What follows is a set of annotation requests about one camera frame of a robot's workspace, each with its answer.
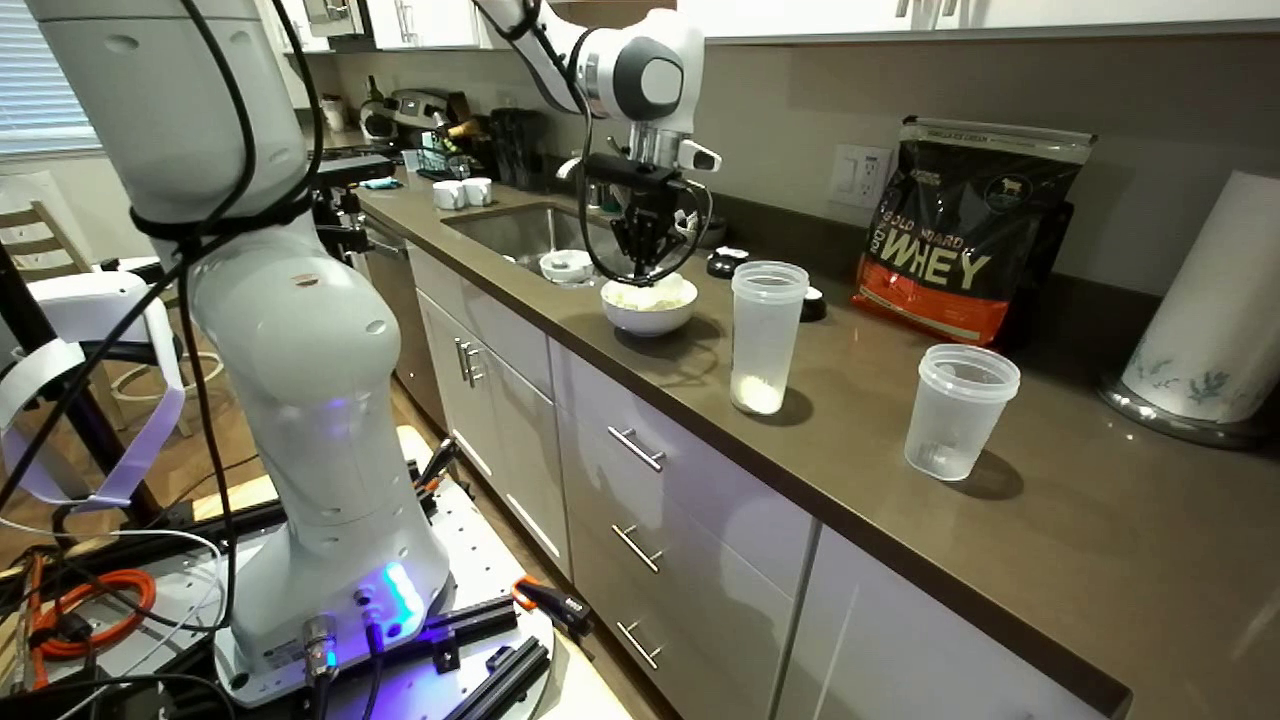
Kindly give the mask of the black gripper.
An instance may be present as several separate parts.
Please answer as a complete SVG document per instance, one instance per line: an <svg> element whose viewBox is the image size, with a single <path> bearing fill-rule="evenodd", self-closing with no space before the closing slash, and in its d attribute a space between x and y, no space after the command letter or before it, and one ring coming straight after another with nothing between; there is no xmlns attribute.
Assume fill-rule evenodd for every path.
<svg viewBox="0 0 1280 720"><path fill-rule="evenodd" d="M693 249L704 228L709 193L679 168L637 164L623 155L588 155L584 178L623 193L618 216L611 219L623 283L669 276L679 249Z"/></svg>

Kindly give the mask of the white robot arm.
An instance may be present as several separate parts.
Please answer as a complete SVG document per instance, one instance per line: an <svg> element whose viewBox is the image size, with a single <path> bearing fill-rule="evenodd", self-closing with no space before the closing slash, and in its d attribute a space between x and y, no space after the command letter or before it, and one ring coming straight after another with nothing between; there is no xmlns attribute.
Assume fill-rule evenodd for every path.
<svg viewBox="0 0 1280 720"><path fill-rule="evenodd" d="M389 378L400 325L303 208L316 151L257 0L22 0L130 224L168 249L219 353L284 523L236 561L211 634L242 707L425 626L446 561L409 479Z"/></svg>

